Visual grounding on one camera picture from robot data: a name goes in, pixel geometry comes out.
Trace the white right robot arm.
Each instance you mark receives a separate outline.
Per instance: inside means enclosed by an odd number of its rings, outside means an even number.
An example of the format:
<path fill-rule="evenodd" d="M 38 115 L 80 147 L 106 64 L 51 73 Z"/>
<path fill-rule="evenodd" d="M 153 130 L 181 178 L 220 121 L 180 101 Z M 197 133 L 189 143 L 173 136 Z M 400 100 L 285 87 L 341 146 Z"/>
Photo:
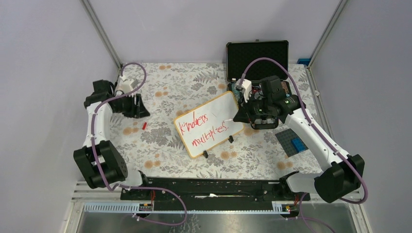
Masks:
<path fill-rule="evenodd" d="M 293 94 L 287 81 L 270 76 L 260 81 L 244 78 L 235 82 L 239 91 L 239 110 L 234 122 L 249 123 L 254 129 L 267 129 L 264 120 L 287 125 L 305 144 L 319 163 L 321 173 L 293 172 L 280 178 L 279 195 L 291 200 L 297 193 L 317 193 L 332 203 L 365 187 L 362 174 L 365 162 L 360 155 L 350 155 L 334 142 L 315 121 L 299 94 Z"/>

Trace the yellow framed whiteboard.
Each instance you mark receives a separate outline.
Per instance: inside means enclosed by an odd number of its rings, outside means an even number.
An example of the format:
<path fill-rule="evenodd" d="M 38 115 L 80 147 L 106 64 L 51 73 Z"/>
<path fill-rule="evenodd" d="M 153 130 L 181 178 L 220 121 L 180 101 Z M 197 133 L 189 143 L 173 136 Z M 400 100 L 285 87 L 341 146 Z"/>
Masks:
<path fill-rule="evenodd" d="M 234 94 L 226 91 L 175 118 L 173 123 L 189 157 L 202 156 L 205 150 L 240 133 L 244 129 L 243 123 L 224 122 L 233 119 L 238 109 Z"/>

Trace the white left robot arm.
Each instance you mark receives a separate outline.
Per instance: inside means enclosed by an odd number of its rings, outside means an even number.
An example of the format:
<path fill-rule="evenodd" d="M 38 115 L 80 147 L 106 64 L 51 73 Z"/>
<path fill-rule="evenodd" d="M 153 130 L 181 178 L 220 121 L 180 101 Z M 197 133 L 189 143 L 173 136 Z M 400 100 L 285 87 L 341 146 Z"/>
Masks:
<path fill-rule="evenodd" d="M 83 146 L 73 152 L 73 159 L 87 185 L 105 188 L 107 184 L 123 182 L 128 177 L 125 160 L 110 141 L 110 120 L 114 113 L 128 118 L 150 116 L 141 94 L 116 96 L 110 81 L 93 82 L 93 93 L 86 97 L 88 125 Z"/>

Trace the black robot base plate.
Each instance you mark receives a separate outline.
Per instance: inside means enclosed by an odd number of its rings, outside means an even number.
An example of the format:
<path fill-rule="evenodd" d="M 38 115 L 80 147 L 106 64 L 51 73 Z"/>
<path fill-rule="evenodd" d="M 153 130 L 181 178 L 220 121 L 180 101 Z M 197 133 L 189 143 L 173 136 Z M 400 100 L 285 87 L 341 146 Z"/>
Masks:
<path fill-rule="evenodd" d="M 273 202 L 291 205 L 310 195 L 294 193 L 284 179 L 222 180 L 147 177 L 143 189 L 123 189 L 121 200 L 148 201 L 156 211 L 273 211 Z"/>

